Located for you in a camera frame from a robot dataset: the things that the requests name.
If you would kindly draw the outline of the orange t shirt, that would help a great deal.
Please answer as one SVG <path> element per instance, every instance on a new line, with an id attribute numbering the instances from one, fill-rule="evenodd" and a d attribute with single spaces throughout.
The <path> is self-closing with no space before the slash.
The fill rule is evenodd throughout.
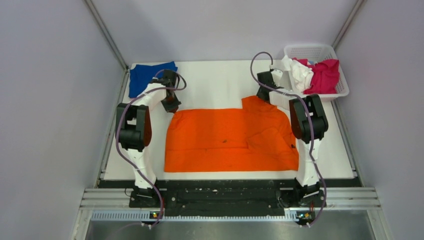
<path id="1" fill-rule="evenodd" d="M 296 171 L 299 153 L 288 116 L 257 96 L 241 104 L 176 112 L 167 129 L 164 171 Z"/>

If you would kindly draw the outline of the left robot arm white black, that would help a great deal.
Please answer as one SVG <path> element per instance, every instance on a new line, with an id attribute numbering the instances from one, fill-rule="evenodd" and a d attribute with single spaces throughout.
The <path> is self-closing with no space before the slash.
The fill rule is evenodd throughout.
<path id="1" fill-rule="evenodd" d="M 183 78 L 174 70 L 162 69 L 145 90 L 128 103 L 116 107 L 115 146 L 118 154 L 131 165 L 135 174 L 134 194 L 149 207 L 160 202 L 155 186 L 157 177 L 149 162 L 153 137 L 151 111 L 162 105 L 167 113 L 176 113 L 181 102 L 176 92 Z"/>

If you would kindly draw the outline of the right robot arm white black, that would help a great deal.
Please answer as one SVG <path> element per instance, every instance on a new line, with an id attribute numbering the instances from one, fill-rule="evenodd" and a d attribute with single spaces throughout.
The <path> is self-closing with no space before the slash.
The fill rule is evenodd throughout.
<path id="1" fill-rule="evenodd" d="M 271 93 L 274 92 L 281 94 L 288 102 L 291 130 L 299 140 L 294 202 L 299 206 L 307 206 L 313 198 L 324 201 L 327 197 L 326 184 L 317 160 L 329 123 L 320 97 L 317 94 L 301 97 L 278 87 L 271 70 L 258 73 L 254 79 L 259 84 L 258 97 L 270 102 Z"/>

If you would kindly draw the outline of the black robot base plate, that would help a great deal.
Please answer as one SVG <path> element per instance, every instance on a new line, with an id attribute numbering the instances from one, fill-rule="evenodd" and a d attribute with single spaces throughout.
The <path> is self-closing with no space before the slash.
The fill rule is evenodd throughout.
<path id="1" fill-rule="evenodd" d="M 324 200 L 301 198 L 292 180 L 158 180 L 154 190 L 142 190 L 130 180 L 101 180 L 100 189 L 132 190 L 130 208 L 160 208 L 163 217 L 266 217 L 283 216 L 289 207 L 318 210 Z"/>

